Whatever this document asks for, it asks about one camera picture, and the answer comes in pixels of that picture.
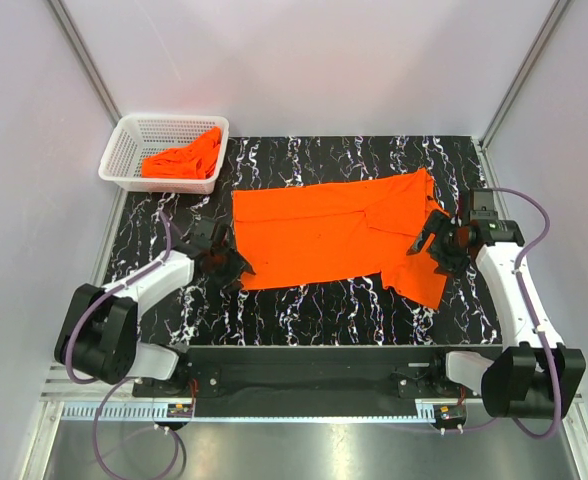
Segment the orange t shirt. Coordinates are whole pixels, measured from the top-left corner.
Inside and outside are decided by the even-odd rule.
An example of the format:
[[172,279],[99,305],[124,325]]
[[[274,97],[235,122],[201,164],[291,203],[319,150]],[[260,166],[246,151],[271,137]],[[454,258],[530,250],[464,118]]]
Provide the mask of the orange t shirt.
[[425,169],[375,180],[236,190],[236,245],[253,269],[242,285],[265,290],[378,274],[384,287],[436,309],[446,277],[427,252],[408,251],[439,208],[435,181]]

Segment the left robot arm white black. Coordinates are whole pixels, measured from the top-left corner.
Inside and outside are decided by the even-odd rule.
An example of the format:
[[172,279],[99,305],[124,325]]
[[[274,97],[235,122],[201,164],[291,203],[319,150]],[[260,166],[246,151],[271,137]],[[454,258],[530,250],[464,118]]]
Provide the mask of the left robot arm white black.
[[190,372],[171,347],[139,340],[141,317],[169,294],[205,275],[224,291],[241,287],[254,273],[236,250],[170,249],[128,276],[95,286],[83,284],[72,295],[54,357],[75,384],[116,385],[126,379],[152,379],[170,396],[189,386]]

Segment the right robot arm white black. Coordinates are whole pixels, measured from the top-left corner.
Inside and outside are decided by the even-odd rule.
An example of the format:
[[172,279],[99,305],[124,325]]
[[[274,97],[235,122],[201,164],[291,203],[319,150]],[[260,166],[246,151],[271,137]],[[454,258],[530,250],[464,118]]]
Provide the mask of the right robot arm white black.
[[563,419],[586,360],[581,350],[566,347],[552,326],[529,273],[517,223],[489,211],[465,224],[434,210],[408,252],[428,254],[442,274],[458,275],[473,265],[500,323],[498,357],[449,351],[428,371],[431,390],[446,397],[464,386],[480,394],[493,418]]

